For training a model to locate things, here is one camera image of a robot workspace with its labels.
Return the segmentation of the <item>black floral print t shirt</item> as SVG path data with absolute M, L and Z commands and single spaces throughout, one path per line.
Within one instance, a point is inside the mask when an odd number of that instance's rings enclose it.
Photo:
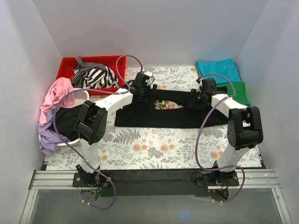
M 116 112 L 117 127 L 200 128 L 210 106 L 190 107 L 194 90 L 150 90 L 133 96 L 132 103 Z M 157 109 L 156 103 L 171 101 L 181 108 Z

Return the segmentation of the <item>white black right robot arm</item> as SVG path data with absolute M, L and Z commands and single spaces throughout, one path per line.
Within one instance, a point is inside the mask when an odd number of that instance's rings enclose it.
M 208 114 L 204 118 L 196 138 L 195 159 L 200 169 L 213 172 L 212 182 L 222 185 L 228 180 L 228 172 L 234 171 L 238 167 L 241 158 L 256 145 L 263 141 L 263 128 L 260 110 L 255 106 L 245 106 L 233 100 L 236 95 L 234 86 L 233 94 L 228 95 L 224 90 L 216 86 L 213 78 L 207 79 L 208 75 L 198 77 L 196 82 L 199 89 L 192 93 L 191 105 L 210 106 Z M 215 161 L 212 168 L 203 167 L 198 158 L 199 140 L 202 130 L 212 115 L 214 110 L 218 110 L 228 118 L 227 140 L 228 145 L 222 156 Z

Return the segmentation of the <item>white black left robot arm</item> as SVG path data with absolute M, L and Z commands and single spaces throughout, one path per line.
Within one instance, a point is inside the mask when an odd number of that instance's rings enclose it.
M 131 104 L 134 100 L 148 97 L 155 81 L 152 72 L 139 72 L 129 84 L 119 88 L 104 99 L 82 104 L 75 122 L 75 131 L 80 139 L 79 153 L 83 156 L 80 167 L 85 174 L 83 181 L 90 187 L 99 183 L 98 144 L 106 131 L 107 118 L 112 113 Z

